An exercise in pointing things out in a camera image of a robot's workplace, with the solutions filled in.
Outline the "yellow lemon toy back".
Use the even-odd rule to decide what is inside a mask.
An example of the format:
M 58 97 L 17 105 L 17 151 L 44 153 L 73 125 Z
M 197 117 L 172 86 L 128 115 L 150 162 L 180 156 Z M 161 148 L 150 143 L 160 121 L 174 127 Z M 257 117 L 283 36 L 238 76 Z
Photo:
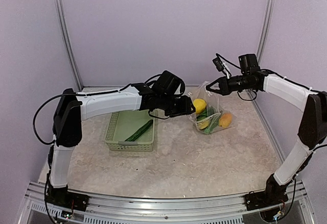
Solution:
M 201 112 L 203 112 L 206 109 L 207 102 L 204 99 L 197 98 L 197 99 L 193 100 L 193 105 L 196 109 L 196 113 L 200 114 Z

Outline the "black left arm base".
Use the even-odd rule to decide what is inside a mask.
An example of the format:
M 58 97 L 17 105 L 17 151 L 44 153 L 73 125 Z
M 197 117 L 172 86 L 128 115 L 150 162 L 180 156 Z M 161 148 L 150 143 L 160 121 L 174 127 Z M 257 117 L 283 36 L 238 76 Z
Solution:
M 50 185 L 45 191 L 45 201 L 55 206 L 85 212 L 89 202 L 89 196 L 86 194 L 70 192 L 68 186 L 54 188 Z

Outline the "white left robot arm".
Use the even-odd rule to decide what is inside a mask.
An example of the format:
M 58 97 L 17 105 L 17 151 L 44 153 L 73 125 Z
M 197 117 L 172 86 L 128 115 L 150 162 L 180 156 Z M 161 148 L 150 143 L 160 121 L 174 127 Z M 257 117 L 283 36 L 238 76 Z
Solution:
M 64 188 L 73 150 L 82 139 L 82 121 L 114 112 L 155 109 L 163 110 L 165 118 L 190 115 L 195 113 L 195 107 L 184 91 L 184 81 L 167 70 L 144 83 L 131 83 L 116 90 L 65 90 L 58 96 L 60 101 L 53 117 L 54 147 L 49 175 L 52 199 L 61 206 L 72 200 Z

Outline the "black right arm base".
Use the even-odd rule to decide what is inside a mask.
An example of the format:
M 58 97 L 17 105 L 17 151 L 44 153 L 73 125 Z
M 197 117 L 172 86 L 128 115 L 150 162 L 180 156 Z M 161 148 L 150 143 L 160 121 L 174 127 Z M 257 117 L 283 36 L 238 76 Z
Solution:
M 266 181 L 265 190 L 258 192 L 251 191 L 244 195 L 247 211 L 266 208 L 288 201 L 286 190 L 289 184 L 290 182 L 280 185 L 274 176 L 271 175 Z

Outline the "yellow lemon toy front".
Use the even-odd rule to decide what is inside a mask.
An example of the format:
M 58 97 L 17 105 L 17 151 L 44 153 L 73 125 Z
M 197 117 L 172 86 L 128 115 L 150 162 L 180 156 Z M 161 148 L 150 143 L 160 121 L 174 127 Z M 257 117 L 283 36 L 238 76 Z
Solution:
M 209 120 L 201 121 L 198 123 L 198 129 L 204 130 L 205 128 L 207 128 L 209 126 L 209 124 L 210 124 Z

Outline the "green bok choy toy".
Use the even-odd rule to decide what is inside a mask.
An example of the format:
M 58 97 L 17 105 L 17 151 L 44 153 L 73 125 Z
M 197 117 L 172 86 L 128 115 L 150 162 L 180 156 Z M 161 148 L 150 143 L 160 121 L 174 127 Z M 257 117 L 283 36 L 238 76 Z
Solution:
M 219 124 L 222 113 L 216 108 L 209 106 L 196 115 L 196 128 L 203 134 L 211 134 Z

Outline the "dark green cucumber toy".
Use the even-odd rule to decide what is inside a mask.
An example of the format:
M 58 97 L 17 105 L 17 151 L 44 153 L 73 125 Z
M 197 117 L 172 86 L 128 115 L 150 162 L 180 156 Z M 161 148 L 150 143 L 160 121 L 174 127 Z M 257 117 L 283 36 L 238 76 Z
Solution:
M 135 133 L 128 137 L 125 141 L 137 141 L 143 136 L 153 125 L 153 120 L 147 121 L 142 127 L 140 127 Z

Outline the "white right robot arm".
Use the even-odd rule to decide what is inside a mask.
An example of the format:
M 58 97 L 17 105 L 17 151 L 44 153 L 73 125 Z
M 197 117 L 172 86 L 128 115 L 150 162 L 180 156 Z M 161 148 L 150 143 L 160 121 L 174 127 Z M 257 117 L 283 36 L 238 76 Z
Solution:
M 295 119 L 286 118 L 282 122 L 285 125 L 292 121 L 298 126 L 291 127 L 296 133 L 296 141 L 282 165 L 268 178 L 261 195 L 262 202 L 271 206 L 280 199 L 289 183 L 306 167 L 315 151 L 326 140 L 326 92 L 296 83 L 273 70 L 261 68 L 255 54 L 241 55 L 238 60 L 236 68 L 240 74 L 233 76 L 227 67 L 230 62 L 216 54 L 213 64 L 223 76 L 208 84 L 207 90 L 222 96 L 245 90 L 263 92 L 286 102 L 296 116 Z

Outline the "clear zip top bag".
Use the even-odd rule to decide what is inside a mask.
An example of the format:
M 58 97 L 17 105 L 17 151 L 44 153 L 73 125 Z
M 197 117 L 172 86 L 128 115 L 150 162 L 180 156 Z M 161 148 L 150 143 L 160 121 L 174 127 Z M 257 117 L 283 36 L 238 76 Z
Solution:
M 234 127 L 235 116 L 219 104 L 218 94 L 208 91 L 208 81 L 188 91 L 196 112 L 190 115 L 190 121 L 202 134 L 212 134 Z

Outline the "yellow lemon toy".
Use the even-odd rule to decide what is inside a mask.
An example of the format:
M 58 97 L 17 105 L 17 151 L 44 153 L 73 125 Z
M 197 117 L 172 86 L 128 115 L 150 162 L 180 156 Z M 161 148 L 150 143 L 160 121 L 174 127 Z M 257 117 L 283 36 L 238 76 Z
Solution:
M 200 114 L 201 112 L 203 112 L 206 109 L 207 102 L 204 99 L 197 98 L 197 99 L 193 100 L 193 105 L 196 109 L 196 113 Z
M 198 123 L 198 129 L 204 130 L 205 128 L 207 128 L 209 126 L 209 124 L 210 124 L 209 120 L 201 121 Z

